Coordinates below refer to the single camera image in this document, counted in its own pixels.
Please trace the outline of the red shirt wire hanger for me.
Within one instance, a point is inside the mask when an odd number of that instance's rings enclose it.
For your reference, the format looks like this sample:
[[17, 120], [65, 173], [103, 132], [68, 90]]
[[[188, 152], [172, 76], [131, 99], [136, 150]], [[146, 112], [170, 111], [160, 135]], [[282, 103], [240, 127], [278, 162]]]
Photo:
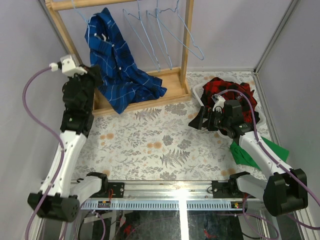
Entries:
[[134, 34], [136, 35], [138, 41], [142, 44], [144, 50], [146, 51], [151, 63], [155, 67], [155, 70], [159, 73], [161, 71], [161, 66], [159, 63], [159, 60], [156, 56], [153, 44], [151, 42], [151, 39], [148, 35], [147, 29], [144, 25], [143, 19], [142, 19], [142, 12], [140, 8], [140, 0], [135, 0], [137, 12], [134, 14], [131, 11], [128, 11], [127, 9], [123, 8], [122, 13], [133, 30]]

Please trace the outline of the red plaid shirt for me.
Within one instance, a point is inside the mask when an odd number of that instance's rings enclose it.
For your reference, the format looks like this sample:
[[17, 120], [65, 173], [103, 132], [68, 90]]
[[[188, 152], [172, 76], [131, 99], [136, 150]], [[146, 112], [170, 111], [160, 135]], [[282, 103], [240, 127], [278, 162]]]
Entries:
[[[203, 94], [200, 98], [202, 103], [207, 107], [213, 107], [215, 105], [213, 96], [218, 94], [224, 90], [237, 90], [243, 93], [252, 105], [252, 109], [255, 110], [257, 106], [257, 100], [254, 98], [254, 90], [251, 90], [251, 87], [248, 83], [241, 82], [236, 83], [234, 81], [225, 81], [219, 77], [212, 78], [209, 82], [207, 82], [203, 87]], [[242, 106], [242, 114], [244, 116], [244, 121], [246, 123], [252, 123], [252, 113], [249, 107], [248, 102], [239, 94], [233, 91], [228, 91], [222, 94], [222, 97], [227, 100], [238, 100]]]

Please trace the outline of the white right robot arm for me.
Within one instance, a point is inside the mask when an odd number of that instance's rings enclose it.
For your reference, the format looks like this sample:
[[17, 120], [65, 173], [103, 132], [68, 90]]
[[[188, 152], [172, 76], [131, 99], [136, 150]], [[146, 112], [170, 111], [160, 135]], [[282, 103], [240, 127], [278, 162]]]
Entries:
[[280, 216], [308, 206], [308, 193], [303, 188], [307, 176], [302, 169], [293, 169], [282, 161], [254, 131], [254, 124], [245, 122], [242, 106], [237, 100], [227, 100], [223, 107], [201, 106], [190, 127], [208, 131], [223, 130], [245, 150], [258, 165], [266, 180], [249, 173], [231, 176], [228, 192], [233, 197], [247, 193], [262, 200], [268, 212]]

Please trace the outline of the blue shirt wire hanger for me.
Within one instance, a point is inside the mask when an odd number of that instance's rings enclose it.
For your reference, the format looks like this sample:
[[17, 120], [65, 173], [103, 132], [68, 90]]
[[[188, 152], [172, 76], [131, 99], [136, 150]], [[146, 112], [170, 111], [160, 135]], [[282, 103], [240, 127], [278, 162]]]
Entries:
[[110, 38], [108, 37], [108, 33], [106, 32], [106, 24], [104, 21], [104, 13], [106, 8], [104, 8], [101, 12], [94, 13], [91, 17], [86, 18], [84, 14], [78, 10], [75, 5], [75, 1], [71, 1], [73, 9], [81, 16], [86, 24], [86, 32], [84, 38], [88, 45], [94, 42], [103, 42], [110, 44]]

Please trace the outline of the blue plaid shirt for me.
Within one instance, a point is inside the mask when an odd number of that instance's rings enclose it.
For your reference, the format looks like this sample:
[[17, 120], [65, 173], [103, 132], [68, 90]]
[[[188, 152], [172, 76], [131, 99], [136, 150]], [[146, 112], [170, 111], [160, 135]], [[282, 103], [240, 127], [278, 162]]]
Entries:
[[133, 103], [157, 100], [165, 95], [162, 79], [139, 69], [119, 27], [106, 8], [105, 29], [110, 44], [96, 41], [88, 45], [90, 64], [99, 65], [102, 85], [98, 87], [113, 110], [122, 114]]

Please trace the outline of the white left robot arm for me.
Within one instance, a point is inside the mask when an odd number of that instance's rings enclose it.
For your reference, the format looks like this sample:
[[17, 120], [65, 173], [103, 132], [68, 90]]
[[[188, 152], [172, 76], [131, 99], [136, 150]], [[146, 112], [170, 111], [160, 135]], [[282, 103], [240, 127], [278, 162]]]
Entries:
[[84, 70], [84, 74], [75, 73], [68, 77], [62, 87], [62, 101], [65, 109], [60, 134], [57, 134], [31, 113], [26, 102], [27, 89], [32, 81], [51, 69], [51, 67], [46, 67], [35, 73], [27, 81], [22, 92], [22, 103], [27, 114], [58, 140], [58, 147], [49, 173], [39, 192], [29, 194], [27, 203], [33, 210], [31, 219], [38, 216], [43, 219], [71, 223], [76, 219], [80, 205], [85, 202], [85, 198], [82, 198], [80, 193], [88, 190], [86, 185], [89, 182], [93, 183], [89, 195], [96, 194], [102, 198], [110, 190], [107, 176], [96, 172], [89, 173], [80, 183], [80, 187], [75, 188], [74, 191], [70, 190], [75, 164], [93, 125], [95, 89], [101, 86], [103, 81], [98, 65], [85, 66], [82, 64], [80, 69]]

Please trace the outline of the black shirt wire hanger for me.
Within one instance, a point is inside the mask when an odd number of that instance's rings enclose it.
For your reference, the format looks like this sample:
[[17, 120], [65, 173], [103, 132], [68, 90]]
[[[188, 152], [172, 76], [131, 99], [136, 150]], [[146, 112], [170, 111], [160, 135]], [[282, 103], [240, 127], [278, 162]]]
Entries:
[[173, 63], [169, 55], [165, 37], [161, 28], [158, 10], [159, 10], [159, 1], [157, 0], [154, 11], [153, 12], [149, 10], [146, 11], [147, 21], [150, 24], [150, 28], [152, 30], [153, 36], [160, 49], [160, 52], [163, 55], [165, 63], [167, 64], [168, 68], [172, 70]]

